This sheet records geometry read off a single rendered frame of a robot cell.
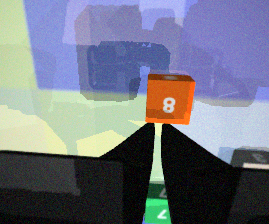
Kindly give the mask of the green block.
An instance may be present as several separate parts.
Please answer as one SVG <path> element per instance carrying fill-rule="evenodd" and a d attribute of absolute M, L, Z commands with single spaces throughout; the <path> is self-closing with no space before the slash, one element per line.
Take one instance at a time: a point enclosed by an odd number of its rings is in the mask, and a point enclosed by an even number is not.
<path fill-rule="evenodd" d="M 144 215 L 145 223 L 171 224 L 165 184 L 149 183 Z"/>

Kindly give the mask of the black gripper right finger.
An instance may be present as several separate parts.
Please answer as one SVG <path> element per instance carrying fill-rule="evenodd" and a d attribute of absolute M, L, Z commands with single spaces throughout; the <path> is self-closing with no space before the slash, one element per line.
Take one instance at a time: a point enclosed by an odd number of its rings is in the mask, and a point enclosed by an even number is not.
<path fill-rule="evenodd" d="M 171 224 L 248 224 L 269 216 L 269 169 L 233 167 L 166 123 L 161 164 Z"/>

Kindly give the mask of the orange block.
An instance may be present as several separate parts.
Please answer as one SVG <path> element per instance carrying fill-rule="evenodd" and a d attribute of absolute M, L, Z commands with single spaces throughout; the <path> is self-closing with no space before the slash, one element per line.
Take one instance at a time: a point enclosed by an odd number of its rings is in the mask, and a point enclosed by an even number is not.
<path fill-rule="evenodd" d="M 148 74 L 145 122 L 189 125 L 195 83 L 190 75 Z"/>

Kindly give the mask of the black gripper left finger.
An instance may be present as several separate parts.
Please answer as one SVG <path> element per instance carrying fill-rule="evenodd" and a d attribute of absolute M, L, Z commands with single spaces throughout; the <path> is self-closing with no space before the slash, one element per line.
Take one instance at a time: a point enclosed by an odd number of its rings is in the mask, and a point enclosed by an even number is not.
<path fill-rule="evenodd" d="M 155 124 L 100 157 L 0 150 L 0 213 L 142 224 Z"/>

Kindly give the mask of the small beige digit block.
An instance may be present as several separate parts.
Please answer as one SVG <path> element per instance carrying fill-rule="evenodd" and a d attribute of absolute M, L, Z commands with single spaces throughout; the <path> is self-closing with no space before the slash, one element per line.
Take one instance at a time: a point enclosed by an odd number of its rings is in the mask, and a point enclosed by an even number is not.
<path fill-rule="evenodd" d="M 269 152 L 235 149 L 230 165 L 233 167 L 269 169 Z"/>

